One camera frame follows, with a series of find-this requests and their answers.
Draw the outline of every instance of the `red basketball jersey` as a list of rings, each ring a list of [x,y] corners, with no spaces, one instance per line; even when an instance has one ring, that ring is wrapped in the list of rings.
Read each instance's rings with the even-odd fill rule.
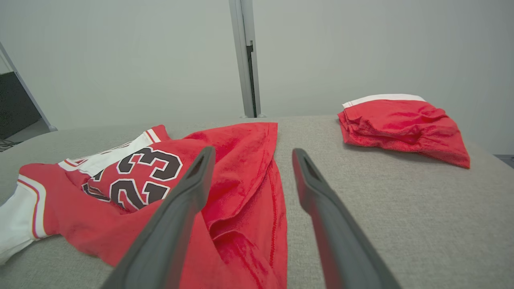
[[[207,204],[197,214],[181,288],[286,288],[287,225],[273,160],[276,123],[246,123],[172,140],[153,127],[116,148],[20,169],[0,207],[0,262],[61,234],[115,266],[206,146],[216,149]]]

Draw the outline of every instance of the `gray table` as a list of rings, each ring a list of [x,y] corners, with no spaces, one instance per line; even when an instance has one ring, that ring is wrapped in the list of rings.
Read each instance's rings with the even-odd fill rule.
[[[404,288],[514,286],[514,170],[467,141],[471,169],[416,154],[343,144],[337,116],[166,123],[172,138],[244,121],[275,121],[275,160],[288,222],[288,287],[323,288],[309,216],[302,211],[291,150],[305,149]],[[0,153],[0,203],[18,169],[59,162],[132,140],[151,125],[58,131]],[[98,288],[112,268],[61,236],[37,241],[0,266],[1,288]]]

